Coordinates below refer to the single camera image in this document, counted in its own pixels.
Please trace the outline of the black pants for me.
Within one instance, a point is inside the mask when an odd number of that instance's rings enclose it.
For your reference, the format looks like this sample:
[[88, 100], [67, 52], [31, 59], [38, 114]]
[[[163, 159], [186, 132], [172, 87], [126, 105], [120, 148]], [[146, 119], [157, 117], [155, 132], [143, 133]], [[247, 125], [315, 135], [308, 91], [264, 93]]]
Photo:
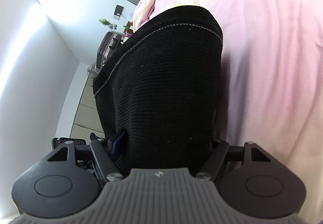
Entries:
[[219, 98], [222, 30], [205, 8], [168, 9], [105, 63], [93, 93], [105, 137], [126, 130], [114, 162], [197, 171], [210, 151]]

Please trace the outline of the beige built-in wardrobe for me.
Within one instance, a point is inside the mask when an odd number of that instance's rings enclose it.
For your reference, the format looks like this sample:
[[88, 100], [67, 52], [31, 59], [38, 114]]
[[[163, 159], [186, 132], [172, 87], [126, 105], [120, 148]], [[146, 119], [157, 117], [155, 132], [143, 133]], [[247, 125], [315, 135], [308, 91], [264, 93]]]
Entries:
[[92, 79], [88, 78], [78, 104], [70, 138], [84, 139], [88, 144], [91, 133], [98, 137], [104, 137], [92, 91]]

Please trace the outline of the standing fan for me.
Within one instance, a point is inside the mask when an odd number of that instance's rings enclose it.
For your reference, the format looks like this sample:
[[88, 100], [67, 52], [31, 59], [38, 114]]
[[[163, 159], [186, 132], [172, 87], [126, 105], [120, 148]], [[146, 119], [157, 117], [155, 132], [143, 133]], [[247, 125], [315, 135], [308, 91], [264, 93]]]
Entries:
[[90, 65], [86, 70], [86, 73], [90, 79], [95, 79], [99, 72], [100, 69], [98, 69], [95, 64]]

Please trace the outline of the dark maroon suitcase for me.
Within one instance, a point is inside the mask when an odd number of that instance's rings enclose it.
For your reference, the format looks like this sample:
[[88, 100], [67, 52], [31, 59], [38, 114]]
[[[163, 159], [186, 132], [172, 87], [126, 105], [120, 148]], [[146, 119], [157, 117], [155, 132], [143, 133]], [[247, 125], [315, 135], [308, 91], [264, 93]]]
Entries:
[[95, 67], [98, 71], [102, 69], [107, 60], [122, 45], [124, 36], [117, 32], [107, 32], [98, 48]]

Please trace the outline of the wooden bedside table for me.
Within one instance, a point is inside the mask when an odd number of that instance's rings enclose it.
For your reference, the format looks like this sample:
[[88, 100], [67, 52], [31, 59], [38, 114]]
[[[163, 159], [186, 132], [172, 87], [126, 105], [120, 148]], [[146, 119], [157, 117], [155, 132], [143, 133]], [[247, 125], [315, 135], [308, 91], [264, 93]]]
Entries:
[[132, 26], [132, 22], [128, 21], [126, 23], [126, 25], [124, 25], [124, 38], [123, 38], [123, 42], [127, 41], [134, 33], [133, 31], [133, 26]]

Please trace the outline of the small green potted plant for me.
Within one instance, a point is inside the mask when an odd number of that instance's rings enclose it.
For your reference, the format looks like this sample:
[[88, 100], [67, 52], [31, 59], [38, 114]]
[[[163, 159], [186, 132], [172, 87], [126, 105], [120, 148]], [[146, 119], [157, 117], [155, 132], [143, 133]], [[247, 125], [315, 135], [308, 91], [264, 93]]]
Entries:
[[113, 29], [113, 24], [105, 18], [99, 19], [99, 23], [102, 24], [103, 26], [107, 26], [108, 28]]

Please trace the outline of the pink floral duvet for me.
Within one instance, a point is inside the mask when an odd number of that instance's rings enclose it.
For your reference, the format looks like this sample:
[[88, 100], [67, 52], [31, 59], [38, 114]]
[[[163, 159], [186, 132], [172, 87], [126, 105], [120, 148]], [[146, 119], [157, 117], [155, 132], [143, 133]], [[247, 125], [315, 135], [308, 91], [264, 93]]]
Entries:
[[322, 0], [140, 0], [134, 28], [180, 5], [206, 8], [223, 32], [221, 135], [321, 187]]

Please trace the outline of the black wall socket panel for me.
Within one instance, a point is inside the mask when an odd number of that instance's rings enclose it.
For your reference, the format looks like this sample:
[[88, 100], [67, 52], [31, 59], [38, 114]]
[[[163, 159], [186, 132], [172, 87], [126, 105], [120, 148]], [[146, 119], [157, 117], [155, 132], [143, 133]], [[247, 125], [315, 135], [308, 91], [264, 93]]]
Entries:
[[115, 10], [114, 10], [114, 15], [121, 17], [122, 13], [123, 13], [123, 9], [124, 9], [123, 6], [116, 5]]

